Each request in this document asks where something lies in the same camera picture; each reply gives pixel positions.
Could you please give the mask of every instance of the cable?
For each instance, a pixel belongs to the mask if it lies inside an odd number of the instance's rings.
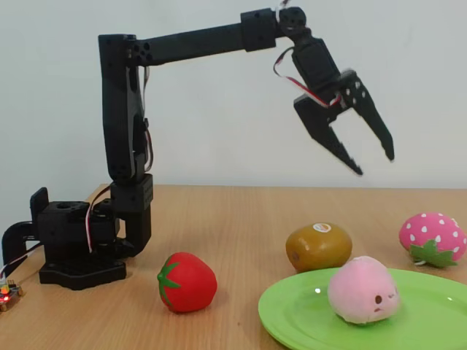
[[[289,47],[288,49],[286,49],[286,51],[284,51],[277,58],[276,62],[274,63],[274,67],[273,67],[274,73],[278,77],[286,79],[288,82],[291,82],[293,84],[293,86],[295,86],[296,88],[298,88],[301,91],[305,92],[305,94],[307,94],[314,102],[319,104],[321,107],[329,108],[329,107],[337,104],[341,100],[341,96],[339,94],[336,94],[336,97],[331,102],[326,103],[321,98],[316,96],[309,88],[307,88],[305,85],[301,84],[298,80],[296,80],[296,79],[294,79],[292,77],[282,76],[281,74],[279,74],[279,72],[277,71],[278,65],[280,65],[282,63],[282,61],[284,60],[285,54],[287,54],[289,51],[291,51],[293,49],[294,49],[294,47]]]
[[[287,7],[287,5],[289,4],[290,0],[282,0],[279,5],[277,5],[276,7],[276,20],[277,22],[279,23],[280,22],[280,17],[279,17],[279,14],[280,14],[280,11],[284,8]]]
[[[148,172],[149,170],[151,170],[154,163],[153,140],[151,139],[151,133],[149,132],[149,129],[146,130],[144,134],[146,135],[147,151],[149,152],[149,161],[144,170]]]
[[[10,266],[10,265],[12,265],[12,264],[14,264],[14,263],[20,261],[20,260],[23,259],[24,257],[27,257],[29,253],[31,253],[31,252],[32,252],[33,250],[35,250],[36,248],[39,248],[41,245],[42,245],[42,243],[35,244],[34,246],[32,246],[31,248],[29,248],[28,250],[26,250],[26,253],[24,253],[24,254],[21,255],[20,257],[17,257],[16,259],[10,261],[9,263],[5,264],[5,266],[4,266],[3,268],[1,268],[1,270],[0,270],[0,280],[3,278],[5,269],[6,269],[8,266]]]
[[[150,68],[145,67],[144,68],[144,85],[143,85],[143,113],[146,112],[146,86],[147,86],[147,82],[149,81],[149,76],[150,76]],[[151,139],[151,132],[149,131],[149,128],[147,126],[146,126],[146,131],[144,132],[144,136],[146,137],[147,154],[149,155],[149,160],[147,161],[147,165],[144,167],[144,171],[148,172],[153,167],[154,150],[153,150],[153,140]]]
[[[92,212],[93,210],[93,206],[94,206],[94,203],[96,202],[96,200],[101,197],[105,192],[107,192],[108,190],[110,190],[110,186],[107,186],[105,187],[101,192],[99,192],[97,194],[96,197],[94,197],[94,199],[92,200],[92,202],[90,202],[90,205],[89,205],[89,208],[88,208],[88,211],[86,212],[86,217],[85,217],[85,226],[86,226],[86,237],[88,239],[88,248],[89,248],[89,252],[92,253],[93,252],[93,246],[91,244],[91,241],[90,241],[90,213]]]

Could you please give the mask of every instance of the green plate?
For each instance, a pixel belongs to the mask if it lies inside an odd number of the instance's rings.
[[[258,310],[268,333],[293,350],[467,349],[467,286],[425,273],[391,270],[402,306],[393,317],[357,326],[328,302],[336,269],[300,273],[261,296]]]

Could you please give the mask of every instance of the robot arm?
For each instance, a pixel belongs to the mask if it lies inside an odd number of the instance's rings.
[[[124,279],[126,266],[119,259],[138,255],[151,237],[153,177],[145,167],[151,147],[139,67],[148,69],[238,50],[265,50],[275,47],[276,39],[282,37],[294,43],[293,62],[305,81],[306,86],[290,78],[304,92],[294,101],[294,107],[309,135],[355,173],[363,174],[330,127],[339,114],[353,108],[393,160],[392,137],[368,90],[354,71],[341,73],[337,69],[324,41],[312,36],[298,7],[246,12],[237,24],[153,39],[101,35],[110,198],[93,207],[93,202],[49,202],[47,188],[38,190],[31,196],[32,220],[12,225],[3,236],[5,274],[8,276],[26,259],[30,252],[27,241],[39,241],[36,246],[43,245],[45,253],[45,264],[39,271],[43,284],[84,289]],[[120,220],[126,224],[125,238],[117,237]]]

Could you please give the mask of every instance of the strawberry toy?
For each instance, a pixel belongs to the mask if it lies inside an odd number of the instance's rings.
[[[457,265],[467,250],[467,236],[456,221],[441,213],[421,213],[405,221],[399,240],[416,265]]]
[[[171,255],[158,274],[159,294],[170,311],[185,313],[206,308],[217,291],[211,268],[197,256]]]

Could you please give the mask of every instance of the table surface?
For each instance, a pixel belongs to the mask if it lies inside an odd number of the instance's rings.
[[[26,294],[0,315],[0,344],[22,350],[281,350],[261,326],[258,300],[295,273],[285,254],[291,232],[333,222],[352,236],[352,256],[467,284],[465,259],[445,271],[417,267],[398,242],[404,221],[424,211],[467,226],[466,202],[467,190],[156,186],[153,236],[127,260],[127,279],[79,292],[41,285],[39,250],[11,276]],[[219,286],[210,307],[185,315],[166,309],[156,279],[166,258],[181,251],[204,260]]]

